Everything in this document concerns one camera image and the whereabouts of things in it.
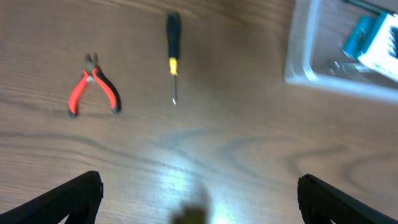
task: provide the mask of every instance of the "yellow band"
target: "yellow band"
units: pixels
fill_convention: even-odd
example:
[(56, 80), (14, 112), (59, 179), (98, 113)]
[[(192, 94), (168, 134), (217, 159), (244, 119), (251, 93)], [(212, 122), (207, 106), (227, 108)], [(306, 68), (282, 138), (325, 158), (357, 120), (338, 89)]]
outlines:
[(172, 75), (178, 75), (177, 70), (178, 70), (178, 62), (176, 58), (170, 58), (170, 74)]

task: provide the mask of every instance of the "wooden table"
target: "wooden table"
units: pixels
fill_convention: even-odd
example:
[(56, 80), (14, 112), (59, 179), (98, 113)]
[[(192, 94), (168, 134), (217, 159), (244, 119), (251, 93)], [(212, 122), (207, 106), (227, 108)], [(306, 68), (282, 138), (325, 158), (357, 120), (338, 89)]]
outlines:
[[(88, 171), (97, 223), (169, 223), (204, 205), (212, 223), (302, 223), (311, 173), (398, 218), (398, 107), (283, 81), (294, 0), (0, 2), (0, 212)], [(183, 19), (177, 106), (165, 17)], [(122, 113), (90, 84), (97, 52)]]

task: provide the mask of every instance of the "pliers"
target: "pliers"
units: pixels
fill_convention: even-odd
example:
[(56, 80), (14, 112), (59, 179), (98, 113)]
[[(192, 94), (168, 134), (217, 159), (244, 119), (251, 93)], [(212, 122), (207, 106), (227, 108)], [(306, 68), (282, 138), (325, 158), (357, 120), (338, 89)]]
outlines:
[(78, 115), (78, 103), (80, 96), (83, 94), (87, 84), (95, 79), (101, 88), (105, 91), (111, 102), (112, 112), (117, 114), (121, 110), (120, 96), (114, 85), (105, 77), (101, 68), (98, 66), (98, 56), (94, 54), (91, 58), (90, 54), (85, 58), (86, 69), (83, 71), (83, 77), (78, 82), (69, 98), (69, 116), (75, 118)]

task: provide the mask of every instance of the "red handle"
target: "red handle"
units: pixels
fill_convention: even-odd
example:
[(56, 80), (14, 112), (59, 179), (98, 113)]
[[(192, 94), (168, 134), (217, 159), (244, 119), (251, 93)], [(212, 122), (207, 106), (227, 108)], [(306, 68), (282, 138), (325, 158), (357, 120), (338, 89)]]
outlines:
[(80, 96), (83, 94), (87, 84), (88, 84), (88, 78), (90, 77), (90, 74), (87, 71), (83, 72), (83, 77), (80, 79), (79, 83), (75, 87), (75, 89), (72, 91), (72, 94), (70, 95), (69, 98), (69, 116), (71, 118), (74, 118), (78, 115), (78, 104), (79, 104), (79, 99)]
[(105, 77), (100, 68), (95, 67), (92, 73), (95, 80), (107, 94), (109, 101), (111, 102), (113, 113), (119, 113), (121, 110), (121, 101), (117, 89), (114, 87), (111, 81)]

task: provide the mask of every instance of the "plastic container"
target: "plastic container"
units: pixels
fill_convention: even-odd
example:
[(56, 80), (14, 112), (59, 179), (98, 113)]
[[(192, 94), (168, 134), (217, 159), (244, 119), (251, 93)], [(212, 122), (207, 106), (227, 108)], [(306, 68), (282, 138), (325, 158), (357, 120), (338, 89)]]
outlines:
[(286, 82), (398, 103), (397, 82), (366, 70), (343, 53), (363, 15), (377, 17), (343, 0), (298, 0), (285, 64)]

